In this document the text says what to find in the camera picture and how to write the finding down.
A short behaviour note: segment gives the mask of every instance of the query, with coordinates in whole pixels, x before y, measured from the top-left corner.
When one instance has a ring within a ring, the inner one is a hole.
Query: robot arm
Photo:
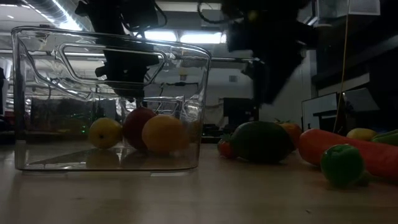
[[[252,50],[256,60],[248,64],[246,72],[251,73],[254,99],[258,103],[273,103],[293,71],[301,64],[302,49],[317,45],[317,31],[297,21],[299,10],[309,2],[222,0],[221,10],[226,19],[210,21],[201,14],[202,1],[199,0],[198,13],[202,19],[210,23],[228,23],[229,51]],[[162,25],[158,25],[155,9],[164,16]],[[130,33],[137,32],[144,37],[145,30],[159,28],[167,23],[165,14],[154,0],[86,0],[79,2],[76,13],[88,16],[95,32],[108,34],[126,35],[125,27]],[[143,47],[145,50],[151,48],[150,45]],[[96,70],[96,75],[100,77],[106,74],[110,81],[142,83],[147,67],[159,62],[156,56],[151,55],[104,54],[107,62]],[[116,93],[132,99],[144,96],[143,90],[118,90]]]

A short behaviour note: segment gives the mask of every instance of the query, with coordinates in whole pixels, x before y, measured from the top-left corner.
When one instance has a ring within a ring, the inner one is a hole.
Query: cable
[[[336,132],[336,127],[337,127],[337,120],[338,120],[338,115],[340,112],[340,103],[341,103],[341,98],[343,96],[343,90],[344,90],[344,75],[346,71],[346,53],[347,53],[347,39],[348,39],[348,16],[349,16],[349,7],[351,5],[351,0],[348,0],[348,9],[347,9],[347,18],[346,18],[346,34],[345,34],[345,39],[344,39],[344,53],[343,53],[343,72],[341,74],[341,88],[340,88],[340,96],[338,97],[338,104],[337,104],[337,114],[336,114],[336,119],[335,119],[335,125],[333,127],[333,133]]]
[[[163,26],[166,26],[167,25],[167,22],[168,22],[168,20],[167,20],[167,16],[166,16],[166,14],[164,13],[164,11],[157,5],[157,3],[154,1],[154,4],[155,4],[155,8],[160,12],[160,14],[163,16],[163,18],[164,18],[164,23],[162,24],[162,25],[159,25],[158,27],[156,27],[156,28],[161,28],[161,27],[163,27]]]
[[[208,5],[208,7],[210,7],[210,9],[213,9],[213,7],[209,3],[204,2],[204,4]]]
[[[201,13],[201,5],[202,5],[202,3],[203,3],[202,0],[199,0],[199,1],[198,1],[197,11],[198,11],[198,14],[199,14],[200,18],[203,19],[205,22],[210,23],[210,24],[223,24],[223,23],[227,23],[227,22],[230,21],[230,19],[221,19],[221,20],[218,20],[218,21],[213,21],[213,20],[207,19],[207,18],[203,15],[203,13]]]
[[[162,96],[163,88],[164,88],[164,83],[161,83],[161,84],[160,84],[160,93],[159,93],[159,96]]]
[[[137,34],[135,35],[135,37],[137,37],[137,36],[140,34],[143,38],[145,38],[145,36],[142,35],[141,33],[144,33],[145,31],[150,30],[150,29],[162,28],[162,27],[164,27],[164,26],[167,25],[167,23],[168,23],[169,20],[167,19],[166,14],[164,13],[164,11],[159,7],[159,5],[158,5],[155,1],[153,1],[153,3],[154,3],[155,8],[159,11],[159,13],[160,13],[160,14],[163,16],[163,18],[164,18],[164,22],[163,22],[163,24],[161,24],[161,25],[150,26],[150,27],[146,27],[146,28],[143,28],[143,29],[138,28],[137,30],[132,30],[131,27],[130,27],[130,25],[124,20],[123,15],[122,15],[122,14],[120,15],[120,18],[121,18],[121,20],[122,20],[122,23],[123,23],[123,25],[125,26],[125,28],[126,28],[128,31],[130,31],[130,32],[136,32],[136,31],[137,31]]]

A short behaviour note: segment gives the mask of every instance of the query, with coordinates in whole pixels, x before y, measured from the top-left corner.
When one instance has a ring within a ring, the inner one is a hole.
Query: orange fruit
[[[154,116],[142,129],[142,140],[152,152],[182,150],[187,146],[187,138],[182,122],[171,115]]]

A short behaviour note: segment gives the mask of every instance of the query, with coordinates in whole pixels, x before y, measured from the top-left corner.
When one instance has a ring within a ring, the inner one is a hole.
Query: green vegetable
[[[354,183],[358,187],[367,187],[371,181],[371,175],[369,172],[363,172],[362,176]]]
[[[294,150],[290,136],[280,125],[263,121],[240,125],[229,143],[238,157],[268,164],[278,163]]]
[[[365,171],[359,150],[348,144],[329,148],[321,159],[323,175],[335,187],[347,187],[357,182]]]
[[[384,134],[378,134],[372,139],[372,142],[389,144],[392,146],[398,146],[398,130],[390,131]]]

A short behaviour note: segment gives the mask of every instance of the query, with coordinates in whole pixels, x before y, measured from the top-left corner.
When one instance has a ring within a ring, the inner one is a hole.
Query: red apple
[[[123,124],[123,137],[134,148],[139,151],[146,151],[147,146],[142,140],[142,129],[148,120],[156,114],[148,108],[137,108],[126,118]]]

